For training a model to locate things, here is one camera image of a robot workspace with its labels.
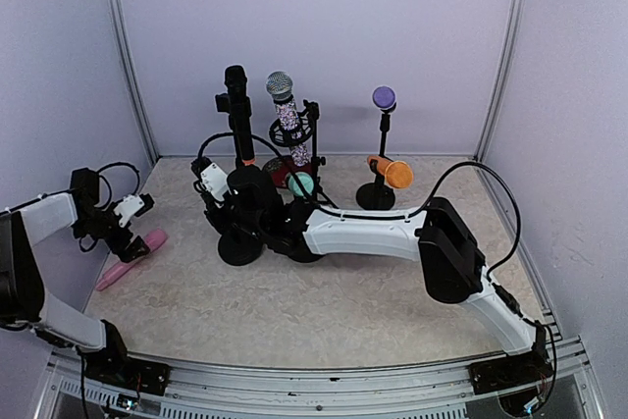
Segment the pink toy microphone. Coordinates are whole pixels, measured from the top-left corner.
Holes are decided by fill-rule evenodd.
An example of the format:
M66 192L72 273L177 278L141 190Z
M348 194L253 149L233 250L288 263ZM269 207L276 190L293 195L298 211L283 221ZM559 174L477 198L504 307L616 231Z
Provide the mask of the pink toy microphone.
M139 262L143 261L150 254L157 251L159 248L163 246L163 244L167 241L168 235L161 229L154 230L150 232L144 242L148 247L148 252L145 255L140 255L138 258L134 259L131 262L122 262L118 261L114 265L112 265L109 269L107 269L101 278L98 280L95 290L102 291L110 286L112 286L115 282L117 282L120 278L122 278L127 272L129 272L134 266L136 266Z

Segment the black stand for teal mic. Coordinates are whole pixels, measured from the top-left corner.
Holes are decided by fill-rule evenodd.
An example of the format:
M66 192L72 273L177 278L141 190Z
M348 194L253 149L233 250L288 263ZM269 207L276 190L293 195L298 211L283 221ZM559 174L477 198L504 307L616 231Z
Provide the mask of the black stand for teal mic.
M308 264L320 260L322 255L312 253L307 247L299 246L288 255L288 258L298 263Z

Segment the teal toy microphone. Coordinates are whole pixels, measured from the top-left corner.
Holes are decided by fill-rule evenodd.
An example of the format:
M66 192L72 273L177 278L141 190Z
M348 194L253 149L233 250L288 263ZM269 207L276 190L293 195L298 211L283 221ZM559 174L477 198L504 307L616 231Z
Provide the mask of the teal toy microphone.
M315 187L312 177L305 172L288 174L286 183L288 190L294 196L302 198L311 196Z

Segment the orange toy microphone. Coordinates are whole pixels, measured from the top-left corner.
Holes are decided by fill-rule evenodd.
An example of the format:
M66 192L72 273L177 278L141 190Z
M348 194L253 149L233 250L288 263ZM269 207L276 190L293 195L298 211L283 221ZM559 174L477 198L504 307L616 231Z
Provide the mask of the orange toy microphone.
M393 161L387 157L369 155L367 164L374 174L383 177L385 183L392 188L408 188L413 184L414 173L404 161Z

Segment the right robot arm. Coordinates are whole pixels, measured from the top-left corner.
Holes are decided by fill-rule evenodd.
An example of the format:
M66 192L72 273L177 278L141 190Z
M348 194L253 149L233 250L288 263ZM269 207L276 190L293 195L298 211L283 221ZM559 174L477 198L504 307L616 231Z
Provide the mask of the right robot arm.
M329 254L418 262L427 294L470 310L502 347L503 358L472 365L474 379L521 384L554 374L550 329L531 320L493 278L476 238L447 199L431 194L422 206L398 212L329 209L307 189L284 202L271 177L254 165L225 173L202 157L193 172L227 264L247 265L265 248L300 263Z

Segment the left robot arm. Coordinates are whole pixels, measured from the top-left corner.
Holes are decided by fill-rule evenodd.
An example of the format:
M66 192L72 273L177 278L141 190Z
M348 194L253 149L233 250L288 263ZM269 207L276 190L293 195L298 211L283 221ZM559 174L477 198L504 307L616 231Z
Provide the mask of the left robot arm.
M76 169L69 188L43 193L1 214L1 325L13 331L32 329L42 339L77 351L90 379L119 385L133 382L137 364L128 355L117 327L91 318L47 289L33 249L70 228L76 239L104 241L125 265L148 255L149 244L131 232L131 219L154 205L134 192L102 207L100 175Z

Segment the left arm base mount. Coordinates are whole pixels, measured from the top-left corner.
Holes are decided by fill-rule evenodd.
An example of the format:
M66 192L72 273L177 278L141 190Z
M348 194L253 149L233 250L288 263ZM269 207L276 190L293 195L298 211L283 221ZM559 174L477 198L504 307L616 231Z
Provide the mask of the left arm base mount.
M163 396L170 377L171 368L161 362L128 357L122 362L97 359L86 355L85 376L103 384L135 391Z

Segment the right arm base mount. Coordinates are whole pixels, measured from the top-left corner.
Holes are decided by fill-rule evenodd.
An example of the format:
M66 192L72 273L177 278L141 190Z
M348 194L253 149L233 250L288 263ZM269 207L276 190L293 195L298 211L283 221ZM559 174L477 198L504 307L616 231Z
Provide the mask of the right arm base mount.
M494 393L550 378L550 361L536 352L506 355L468 366L474 394Z

